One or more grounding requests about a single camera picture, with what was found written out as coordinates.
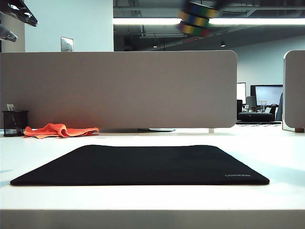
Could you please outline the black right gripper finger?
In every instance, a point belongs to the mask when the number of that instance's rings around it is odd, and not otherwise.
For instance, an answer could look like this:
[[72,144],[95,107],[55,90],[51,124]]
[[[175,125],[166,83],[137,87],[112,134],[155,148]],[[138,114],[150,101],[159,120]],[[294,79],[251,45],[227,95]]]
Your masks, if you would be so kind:
[[229,4],[230,4],[230,0],[216,0],[214,8],[215,8],[215,10],[219,11]]

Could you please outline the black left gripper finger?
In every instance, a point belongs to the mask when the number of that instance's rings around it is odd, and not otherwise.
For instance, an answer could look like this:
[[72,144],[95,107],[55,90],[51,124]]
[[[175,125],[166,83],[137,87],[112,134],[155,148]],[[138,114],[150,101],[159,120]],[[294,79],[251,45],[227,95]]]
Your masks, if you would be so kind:
[[22,0],[0,0],[0,11],[33,27],[38,20]]
[[3,24],[0,25],[0,39],[1,40],[6,40],[10,42],[15,42],[17,40],[17,36],[7,29]]

